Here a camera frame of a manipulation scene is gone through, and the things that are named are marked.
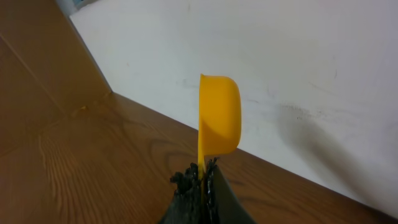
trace wall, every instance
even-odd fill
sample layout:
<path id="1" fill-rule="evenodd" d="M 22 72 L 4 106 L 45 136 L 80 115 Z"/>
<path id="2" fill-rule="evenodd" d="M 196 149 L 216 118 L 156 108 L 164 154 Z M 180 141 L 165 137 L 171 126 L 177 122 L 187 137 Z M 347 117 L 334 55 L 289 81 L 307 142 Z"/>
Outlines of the wall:
<path id="1" fill-rule="evenodd" d="M 398 217 L 398 3 L 101 0 L 71 16 L 111 88 L 198 127 L 238 83 L 239 147 Z"/>

